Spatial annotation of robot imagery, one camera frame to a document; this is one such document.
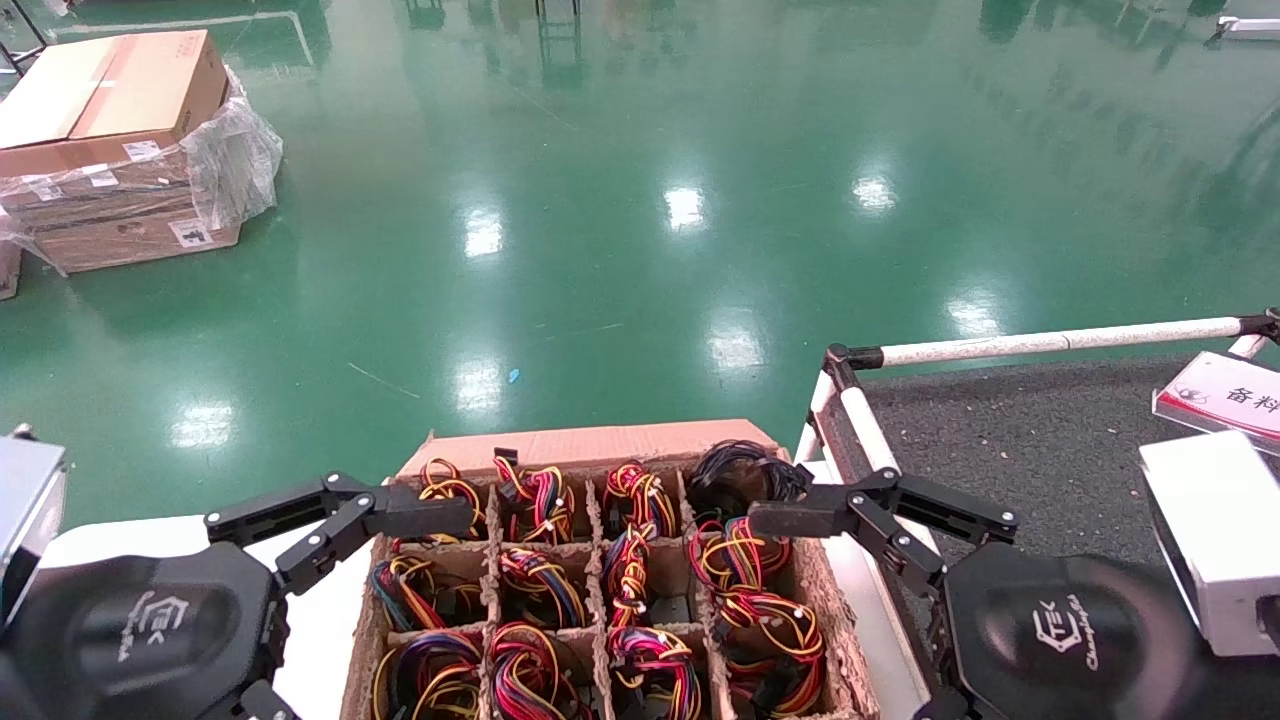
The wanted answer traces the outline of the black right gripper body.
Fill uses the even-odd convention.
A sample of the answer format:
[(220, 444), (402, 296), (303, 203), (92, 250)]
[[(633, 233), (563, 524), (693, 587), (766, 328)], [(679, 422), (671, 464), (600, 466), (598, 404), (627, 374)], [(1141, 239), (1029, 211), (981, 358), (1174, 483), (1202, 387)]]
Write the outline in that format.
[(946, 574), (941, 675), (982, 719), (1187, 719), (1213, 669), (1172, 580), (988, 544)]

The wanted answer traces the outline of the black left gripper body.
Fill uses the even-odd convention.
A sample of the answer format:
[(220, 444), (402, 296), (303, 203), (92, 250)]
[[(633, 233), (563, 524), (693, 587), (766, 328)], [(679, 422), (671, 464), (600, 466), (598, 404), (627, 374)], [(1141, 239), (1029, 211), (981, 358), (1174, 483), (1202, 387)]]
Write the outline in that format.
[(207, 548), (40, 571), (3, 632), (3, 717), (230, 719), (273, 685), (285, 594), (257, 559), (224, 574)]

